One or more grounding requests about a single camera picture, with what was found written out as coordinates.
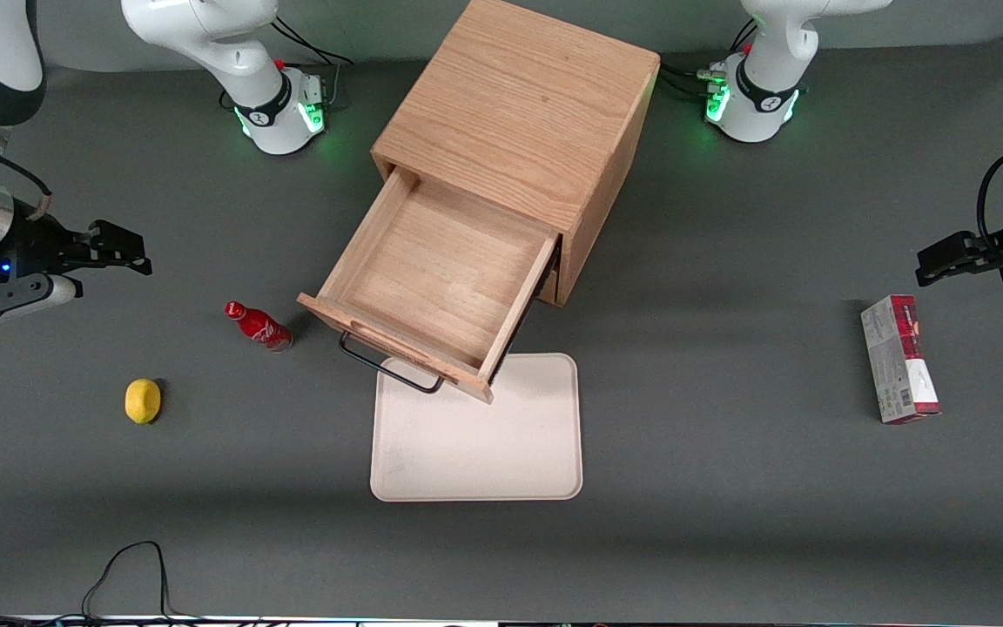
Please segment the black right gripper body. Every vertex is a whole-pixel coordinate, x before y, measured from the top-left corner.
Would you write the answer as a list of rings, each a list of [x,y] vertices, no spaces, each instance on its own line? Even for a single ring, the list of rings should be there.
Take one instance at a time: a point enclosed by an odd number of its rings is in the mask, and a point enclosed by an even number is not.
[[[0,275],[63,275],[92,267],[94,258],[83,232],[66,229],[48,214],[31,219],[32,213],[29,209],[13,212],[10,230],[0,243]]]

